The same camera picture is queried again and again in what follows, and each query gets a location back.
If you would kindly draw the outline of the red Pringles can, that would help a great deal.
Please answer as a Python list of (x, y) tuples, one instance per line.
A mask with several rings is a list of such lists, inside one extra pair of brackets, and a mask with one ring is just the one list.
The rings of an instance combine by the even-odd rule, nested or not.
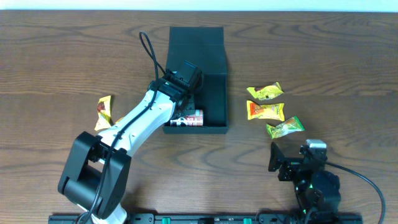
[(195, 110), (193, 114), (185, 115), (176, 119), (170, 120), (171, 126), (186, 127), (186, 126), (203, 126), (204, 115), (202, 110)]

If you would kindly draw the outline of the yellow brown snack packet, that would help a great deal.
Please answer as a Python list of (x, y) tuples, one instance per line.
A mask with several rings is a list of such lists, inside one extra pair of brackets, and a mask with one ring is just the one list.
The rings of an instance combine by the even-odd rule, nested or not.
[(111, 127), (111, 95), (99, 99), (97, 104), (98, 120), (95, 131), (108, 129)]

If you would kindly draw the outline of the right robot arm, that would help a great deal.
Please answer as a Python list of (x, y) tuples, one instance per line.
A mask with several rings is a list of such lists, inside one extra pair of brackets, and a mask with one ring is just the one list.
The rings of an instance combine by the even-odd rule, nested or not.
[(292, 182), (304, 223), (341, 223), (340, 179), (325, 170), (327, 146), (321, 140), (308, 139), (300, 147), (302, 158), (286, 157), (271, 143), (269, 172), (278, 172), (280, 181)]

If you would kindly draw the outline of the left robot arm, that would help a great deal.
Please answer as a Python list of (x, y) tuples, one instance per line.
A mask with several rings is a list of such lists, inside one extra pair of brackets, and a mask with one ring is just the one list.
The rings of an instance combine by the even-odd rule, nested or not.
[(203, 72), (185, 61), (151, 82), (143, 100), (118, 123), (74, 140), (58, 183), (58, 192), (84, 209), (74, 223), (126, 221), (121, 199), (133, 155), (158, 127), (186, 110), (203, 79)]

